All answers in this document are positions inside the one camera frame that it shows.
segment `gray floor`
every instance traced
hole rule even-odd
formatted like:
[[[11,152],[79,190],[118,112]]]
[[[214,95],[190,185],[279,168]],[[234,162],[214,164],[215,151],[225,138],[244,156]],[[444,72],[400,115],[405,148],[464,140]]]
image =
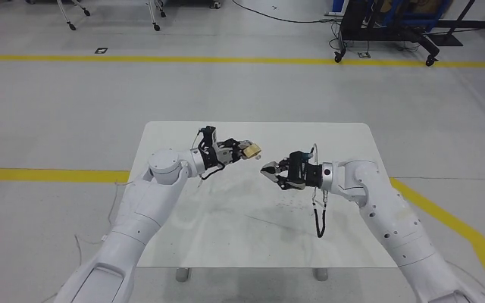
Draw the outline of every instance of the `gray floor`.
[[[328,3],[260,2],[278,17],[313,20]],[[291,24],[226,0],[220,10],[167,7],[153,31],[143,2],[85,0],[92,16],[67,6],[0,3],[0,54],[332,58],[329,24]],[[457,35],[444,61],[485,61],[485,33]],[[366,44],[355,43],[349,58]],[[419,60],[371,43],[373,59]],[[129,170],[151,120],[367,123],[390,176],[485,233],[483,69],[339,65],[140,64],[0,61],[0,167]],[[74,233],[92,241],[108,228],[114,185],[0,183],[0,301],[41,302],[79,262]],[[445,258],[481,281],[469,243],[419,210]],[[83,258],[96,247],[82,243]],[[399,270],[194,270],[140,268],[132,302],[414,301]]]

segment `yellow tape stripe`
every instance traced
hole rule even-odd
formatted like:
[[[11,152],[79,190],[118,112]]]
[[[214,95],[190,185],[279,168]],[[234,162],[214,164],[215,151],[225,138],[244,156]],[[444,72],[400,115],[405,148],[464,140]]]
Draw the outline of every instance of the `yellow tape stripe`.
[[[394,178],[390,178],[390,181],[393,187],[399,190],[408,201],[418,206],[421,210],[427,212],[450,229],[456,231],[460,236],[466,238],[475,250],[475,254],[477,254],[483,268],[485,268],[485,237],[483,237],[480,232],[457,217],[454,217],[452,214],[445,211],[431,200],[420,195],[415,190],[407,187],[403,182]]]
[[[232,63],[232,64],[306,64],[336,65],[332,58],[236,58],[236,57],[154,57],[154,56],[105,56],[105,55],[0,55],[0,61],[67,61],[67,62],[121,62],[121,63]],[[344,59],[341,65],[425,67],[423,61],[408,60],[355,60]],[[485,62],[442,62],[434,67],[474,67],[485,68]]]
[[[41,181],[75,183],[115,183],[128,181],[129,171],[125,170],[43,170],[23,168],[0,168],[0,181]],[[427,212],[439,222],[466,238],[472,245],[478,259],[485,268],[485,237],[465,222],[454,217],[440,206],[425,198],[401,181],[390,178],[393,187],[403,196]]]
[[[126,182],[129,171],[125,170],[34,170],[0,168],[0,181],[43,181],[43,182]]]

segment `cart wheel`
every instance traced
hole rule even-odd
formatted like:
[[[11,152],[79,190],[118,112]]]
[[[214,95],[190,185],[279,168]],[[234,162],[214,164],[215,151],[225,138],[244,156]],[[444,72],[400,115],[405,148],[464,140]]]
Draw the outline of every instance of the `cart wheel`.
[[[430,67],[431,65],[434,64],[435,61],[436,61],[436,59],[433,58],[433,56],[431,56],[431,55],[427,56],[426,66]]]

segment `white table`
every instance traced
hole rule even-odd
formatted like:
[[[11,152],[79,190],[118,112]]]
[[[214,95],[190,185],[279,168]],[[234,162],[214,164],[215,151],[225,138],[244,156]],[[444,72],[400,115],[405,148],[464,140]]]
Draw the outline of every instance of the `white table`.
[[[147,245],[139,267],[396,267],[361,219],[357,205],[329,195],[327,229],[316,236],[312,189],[282,191],[259,173],[269,161],[318,144],[319,161],[375,160],[363,123],[150,122],[130,180],[152,152],[190,148],[198,128],[217,127],[219,141],[248,139],[261,159],[239,161],[205,181],[190,179],[170,219]]]

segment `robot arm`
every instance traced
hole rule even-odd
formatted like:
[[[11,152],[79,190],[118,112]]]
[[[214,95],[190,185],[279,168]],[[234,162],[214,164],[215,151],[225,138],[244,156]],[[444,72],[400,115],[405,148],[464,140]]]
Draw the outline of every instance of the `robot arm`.
[[[266,164],[261,173],[283,189],[317,187],[356,202],[369,230],[404,274],[418,302],[484,302],[451,271],[433,247],[408,202],[372,161],[309,164],[312,153],[295,151],[279,163]],[[344,176],[338,176],[339,167]],[[280,173],[287,171],[287,176]]]
[[[125,303],[133,290],[134,270],[145,246],[169,218],[188,178],[207,179],[261,149],[250,141],[217,142],[214,127],[199,130],[203,139],[187,151],[158,151],[127,186],[111,232],[101,249],[82,264],[59,291],[56,303]],[[207,176],[202,174],[218,167]]]

